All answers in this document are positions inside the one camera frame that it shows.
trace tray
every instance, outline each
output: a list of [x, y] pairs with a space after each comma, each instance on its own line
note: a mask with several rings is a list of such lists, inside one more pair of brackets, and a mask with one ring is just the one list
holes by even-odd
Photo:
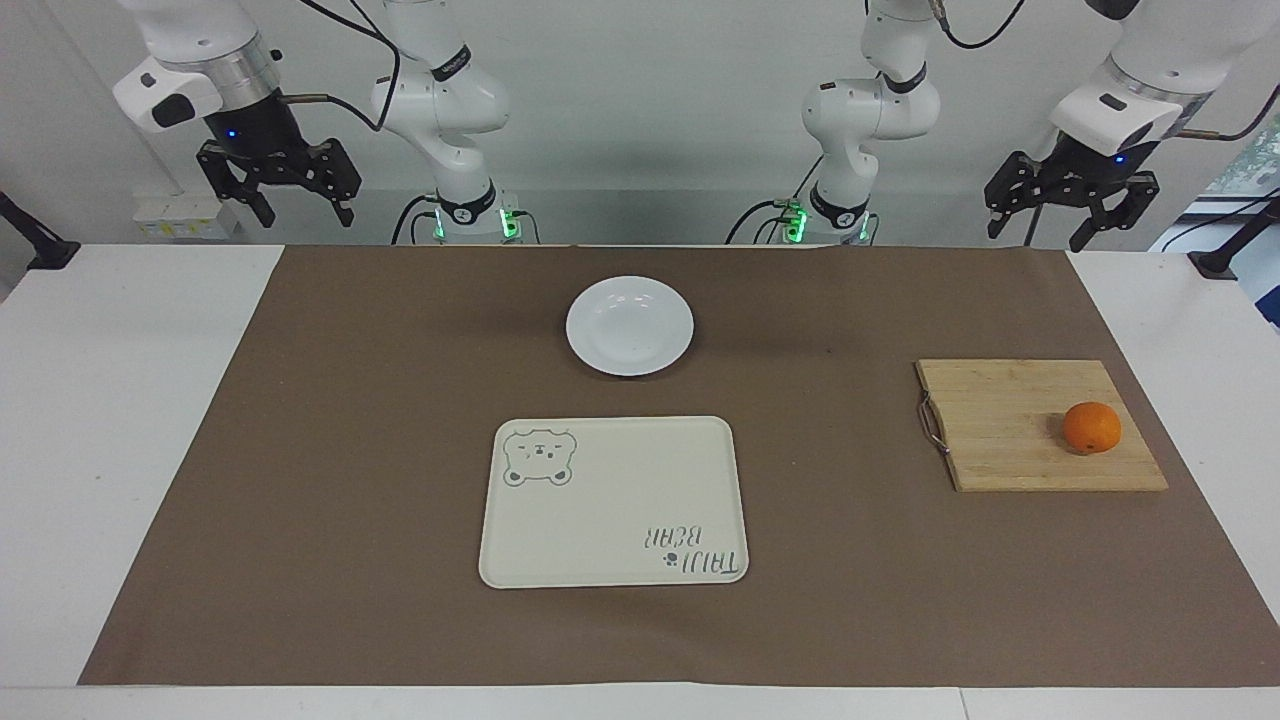
[[480, 539], [488, 585], [732, 583], [746, 568], [724, 420], [526, 419], [498, 429]]

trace white table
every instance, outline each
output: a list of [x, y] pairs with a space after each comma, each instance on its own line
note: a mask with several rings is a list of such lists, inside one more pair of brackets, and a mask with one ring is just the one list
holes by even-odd
[[[0, 304], [0, 717], [1280, 717], [1280, 688], [74, 688], [280, 251], [86, 246]], [[1280, 338], [1183, 256], [1073, 263], [1275, 614]]]

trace metal handle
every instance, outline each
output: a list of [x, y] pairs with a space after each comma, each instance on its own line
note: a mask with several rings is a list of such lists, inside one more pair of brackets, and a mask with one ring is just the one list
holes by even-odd
[[937, 446], [938, 452], [942, 455], [951, 455], [951, 448], [947, 443], [942, 441], [941, 429], [934, 429], [937, 427], [937, 420], [933, 418], [932, 409], [929, 407], [929, 391], [924, 391], [924, 397], [920, 398], [919, 407], [915, 409], [916, 414], [920, 416], [920, 427], [924, 428], [924, 434]]

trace white wall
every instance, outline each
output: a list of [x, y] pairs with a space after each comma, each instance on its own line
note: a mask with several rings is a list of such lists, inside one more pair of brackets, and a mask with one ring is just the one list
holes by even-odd
[[[366, 102], [371, 79], [388, 72], [384, 47], [300, 3], [246, 5], [284, 51], [289, 92]], [[376, 3], [365, 5], [383, 17]], [[952, 3], [954, 29], [982, 37], [1010, 6]], [[1204, 6], [1212, 22], [1213, 4]], [[858, 53], [856, 0], [458, 0], [454, 10], [477, 61], [513, 97], [508, 127], [480, 142], [497, 178], [554, 242], [719, 242], [740, 209], [788, 193], [817, 156], [800, 124], [808, 87], [870, 74]], [[1011, 150], [1044, 146], [1048, 110], [1117, 36], [1119, 26], [1079, 0], [1029, 3], [980, 51], [940, 35], [929, 54], [943, 97], [938, 126], [924, 138], [879, 143], [878, 242], [995, 245], [984, 233], [983, 184]], [[128, 241], [132, 193], [165, 192], [166, 173], [188, 191], [205, 190], [192, 158], [202, 124], [150, 136], [156, 163], [110, 102], [105, 88], [143, 55], [115, 3], [5, 0], [0, 51], [0, 186], [46, 223], [69, 237]], [[1272, 32], [1196, 124], [1242, 126], [1275, 82], [1277, 60]], [[297, 114], [312, 142], [332, 135], [348, 146], [365, 178], [357, 224], [343, 231], [321, 199], [278, 190], [269, 191], [276, 228], [251, 225], [246, 240], [385, 242], [403, 200], [430, 186], [421, 164], [397, 137], [371, 136], [335, 108]], [[1164, 192], [1146, 219], [1094, 246], [1146, 250], [1243, 145], [1167, 142], [1148, 163]], [[1047, 209], [1037, 245], [1064, 246], [1080, 218]], [[1015, 219], [997, 243], [1019, 242], [1025, 223]], [[13, 243], [0, 234], [0, 282], [17, 274], [4, 255]]]

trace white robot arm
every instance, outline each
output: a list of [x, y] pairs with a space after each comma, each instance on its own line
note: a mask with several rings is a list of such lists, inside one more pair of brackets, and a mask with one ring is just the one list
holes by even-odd
[[938, 91], [924, 61], [934, 17], [928, 0], [872, 0], [863, 56], [874, 78], [837, 79], [813, 88], [804, 126], [823, 151], [818, 182], [805, 199], [806, 234], [846, 242], [867, 209], [879, 170], [868, 140], [919, 137], [938, 119]]
[[[1160, 192], [1138, 172], [1156, 146], [1178, 135], [1247, 47], [1280, 18], [1280, 0], [1087, 0], [1124, 32], [1102, 65], [1050, 114], [1061, 131], [1053, 151], [1032, 160], [1016, 151], [987, 183], [996, 237], [1015, 213], [1044, 204], [1088, 208], [1070, 240], [1082, 250], [1094, 233], [1128, 229]], [[1107, 209], [1103, 200], [1124, 192]]]
[[[471, 61], [445, 0], [384, 4], [401, 54], [430, 68], [401, 77], [385, 127], [416, 147], [431, 168], [444, 237], [502, 242], [509, 236], [503, 192], [489, 177], [484, 154], [465, 136], [507, 124], [507, 91]], [[381, 106], [389, 91], [390, 81], [379, 81], [374, 106]]]
[[[264, 227], [275, 213], [260, 184], [321, 195], [343, 225], [360, 174], [342, 143], [307, 145], [280, 91], [279, 55], [237, 0], [118, 0], [133, 14], [150, 56], [114, 87], [116, 102], [145, 131], [201, 118], [214, 133], [196, 155], [218, 197], [248, 205]], [[232, 173], [236, 167], [243, 179]]]

